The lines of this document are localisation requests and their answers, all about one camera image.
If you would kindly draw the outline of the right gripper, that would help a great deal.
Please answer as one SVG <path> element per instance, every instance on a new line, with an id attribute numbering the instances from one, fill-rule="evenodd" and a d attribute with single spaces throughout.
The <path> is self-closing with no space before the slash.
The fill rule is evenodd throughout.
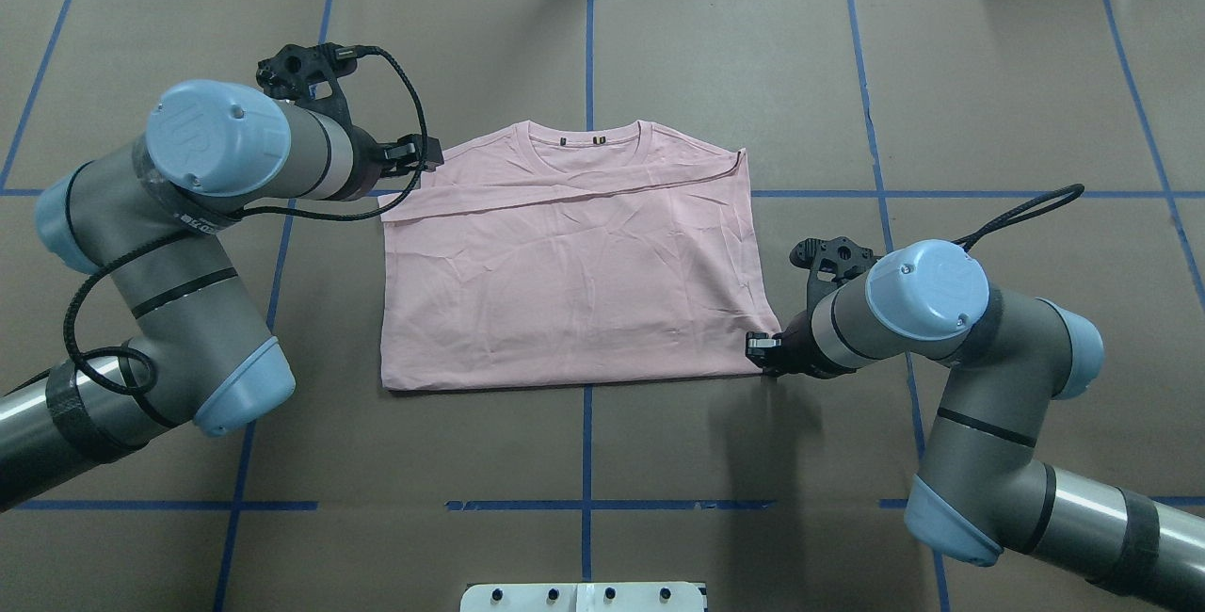
<path id="1" fill-rule="evenodd" d="M 746 333 L 746 359 L 771 377 L 804 375 L 831 379 L 839 376 L 837 363 L 825 357 L 817 345 L 811 314 L 806 311 L 793 317 L 780 333 Z"/>

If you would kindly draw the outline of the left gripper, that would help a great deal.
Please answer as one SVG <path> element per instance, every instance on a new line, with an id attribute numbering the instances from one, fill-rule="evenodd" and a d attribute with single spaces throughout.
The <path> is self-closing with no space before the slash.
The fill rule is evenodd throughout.
<path id="1" fill-rule="evenodd" d="M 354 126 L 353 152 L 353 199 L 365 198 L 380 180 L 435 171 L 443 165 L 441 141 L 422 133 L 380 143 L 370 133 Z"/>

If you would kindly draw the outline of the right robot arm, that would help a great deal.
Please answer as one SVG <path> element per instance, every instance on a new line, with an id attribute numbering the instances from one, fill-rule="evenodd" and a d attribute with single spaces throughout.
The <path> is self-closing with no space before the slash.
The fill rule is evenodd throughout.
<path id="1" fill-rule="evenodd" d="M 806 239 L 789 259 L 811 273 L 809 306 L 745 339 L 766 375 L 830 379 L 903 354 L 948 371 L 909 488 L 913 539 L 977 567 L 1011 551 L 1118 596 L 1204 607 L 1200 517 L 1036 458 L 1050 404 L 1101 372 L 1092 320 L 991 284 L 950 240 L 877 257 L 850 239 Z"/>

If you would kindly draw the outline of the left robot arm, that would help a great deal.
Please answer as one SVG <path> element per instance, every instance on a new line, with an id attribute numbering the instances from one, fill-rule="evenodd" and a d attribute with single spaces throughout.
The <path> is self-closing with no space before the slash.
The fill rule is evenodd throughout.
<path id="1" fill-rule="evenodd" d="M 280 339 L 219 234 L 284 201 L 353 201 L 433 170 L 418 133 L 380 143 L 343 93 L 311 98 L 186 80 L 143 133 L 41 193 L 47 251 L 86 273 L 61 325 L 65 357 L 2 398 L 2 510 L 193 424 L 221 437 L 296 392 Z"/>

